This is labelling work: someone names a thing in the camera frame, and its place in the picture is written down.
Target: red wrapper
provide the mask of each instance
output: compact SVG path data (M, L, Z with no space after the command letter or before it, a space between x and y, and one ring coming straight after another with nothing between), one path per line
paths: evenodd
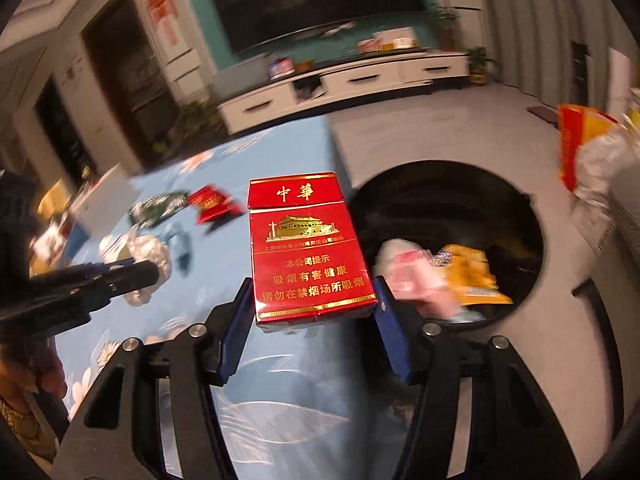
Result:
M252 180L248 205L258 325L370 311L376 296L335 173Z
M201 209L196 224L202 224L224 214L241 214L242 208L229 195L211 185L204 186L187 198L189 205Z

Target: yellow bag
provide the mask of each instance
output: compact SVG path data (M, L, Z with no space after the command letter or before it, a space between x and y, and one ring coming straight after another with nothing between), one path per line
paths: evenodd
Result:
M489 263L482 251L451 244L433 259L446 274L447 284L459 304L513 303L498 291L495 276L489 272Z

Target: crumpled paper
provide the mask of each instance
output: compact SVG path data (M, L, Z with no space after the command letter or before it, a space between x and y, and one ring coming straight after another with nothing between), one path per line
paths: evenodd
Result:
M171 277L172 265L169 248L155 236L139 236L137 225L115 240L111 236L104 237L100 242L100 257L106 264L133 258L137 262L148 260L158 266L160 276L155 285L123 295L124 300L131 306L147 304L151 300L151 295Z

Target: blue tablecloth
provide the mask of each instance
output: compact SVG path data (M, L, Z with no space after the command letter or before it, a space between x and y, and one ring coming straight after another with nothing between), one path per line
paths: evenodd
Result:
M312 118L284 124L215 148L190 173L181 164L132 180L140 200L170 190L195 191L214 183L246 205L249 180L280 174L335 171L348 198L353 192L328 123ZM150 233L162 235L179 223L193 245L191 270L174 266L171 278L149 304L132 307L122 298L95 312L92 321L57 338L71 408L82 398L106 358L123 339L158 340L206 318L231 300L251 275L248 215L208 232L195 224L198 211L185 208ZM123 218L113 234L129 228ZM98 262L90 240L74 259ZM328 324L287 333L252 327L238 372L224 388L213 388L225 441L241 480L358 479L366 474L366 404L354 326ZM162 387L161 418L167 469L179 475L170 430L168 385Z

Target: black tool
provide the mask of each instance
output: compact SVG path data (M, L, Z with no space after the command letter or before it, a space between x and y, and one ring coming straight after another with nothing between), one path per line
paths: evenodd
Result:
M375 317L394 371L420 396L394 480L447 476L461 377L473 379L471 440L460 479L580 478L572 450L542 391L506 338L465 342L420 318L375 281ZM237 478L210 386L238 366L254 316L252 281L233 302L175 340L125 340L85 397L63 440L55 480L173 479L164 470L156 384L171 379L172 409L185 480ZM110 457L117 456L114 463Z

